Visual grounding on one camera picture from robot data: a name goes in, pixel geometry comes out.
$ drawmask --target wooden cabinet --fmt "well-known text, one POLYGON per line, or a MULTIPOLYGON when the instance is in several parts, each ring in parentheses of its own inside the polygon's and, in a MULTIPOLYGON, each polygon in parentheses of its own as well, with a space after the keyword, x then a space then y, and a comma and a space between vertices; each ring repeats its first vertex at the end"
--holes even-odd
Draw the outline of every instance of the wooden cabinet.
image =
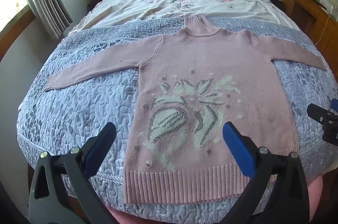
POLYGON ((338 25, 311 0, 282 0, 286 14, 309 36, 338 79, 338 25))

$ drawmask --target wooden window sill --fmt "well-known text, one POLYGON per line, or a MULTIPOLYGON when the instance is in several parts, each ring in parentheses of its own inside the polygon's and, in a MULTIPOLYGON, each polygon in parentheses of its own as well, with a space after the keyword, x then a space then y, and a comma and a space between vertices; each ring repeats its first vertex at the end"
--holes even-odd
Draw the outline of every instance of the wooden window sill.
POLYGON ((0 32, 0 61, 17 37, 34 19, 32 10, 26 5, 0 32))

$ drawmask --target pink sweater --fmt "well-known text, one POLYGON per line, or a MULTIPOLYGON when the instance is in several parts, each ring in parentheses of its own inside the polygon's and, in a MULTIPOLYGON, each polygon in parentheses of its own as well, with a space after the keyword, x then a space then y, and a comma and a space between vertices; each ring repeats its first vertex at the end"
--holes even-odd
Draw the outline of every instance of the pink sweater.
POLYGON ((206 18, 175 34, 116 44, 50 75, 45 90, 139 67, 139 96, 124 160, 126 203, 195 203, 241 193, 248 178, 222 139, 232 121, 271 152, 298 151, 290 106, 271 61, 326 70, 287 40, 229 32, 206 18))

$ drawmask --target silver bolt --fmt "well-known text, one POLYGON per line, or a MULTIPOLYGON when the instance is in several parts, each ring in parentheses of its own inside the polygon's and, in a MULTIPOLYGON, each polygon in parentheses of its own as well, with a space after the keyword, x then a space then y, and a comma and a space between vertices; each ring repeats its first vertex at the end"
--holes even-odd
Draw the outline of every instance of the silver bolt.
POLYGON ((47 157, 47 155, 48 155, 48 152, 46 152, 46 151, 43 151, 42 153, 40 153, 41 158, 45 158, 45 157, 47 157))
POLYGON ((71 154, 77 154, 80 151, 79 147, 72 147, 72 149, 70 150, 71 154))
POLYGON ((292 158, 298 158, 298 153, 296 153, 295 151, 291 152, 291 157, 292 158))
POLYGON ((259 152, 261 154, 267 154, 269 152, 269 150, 266 147, 260 147, 259 148, 259 152))

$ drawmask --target turtleneck collar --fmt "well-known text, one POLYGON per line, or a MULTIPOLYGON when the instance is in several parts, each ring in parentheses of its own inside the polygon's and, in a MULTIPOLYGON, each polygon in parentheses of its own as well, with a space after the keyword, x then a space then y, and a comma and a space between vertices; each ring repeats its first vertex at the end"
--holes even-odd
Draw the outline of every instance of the turtleneck collar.
POLYGON ((212 25, 206 17, 194 15, 184 18, 185 30, 192 36, 202 37, 216 34, 221 28, 212 25))

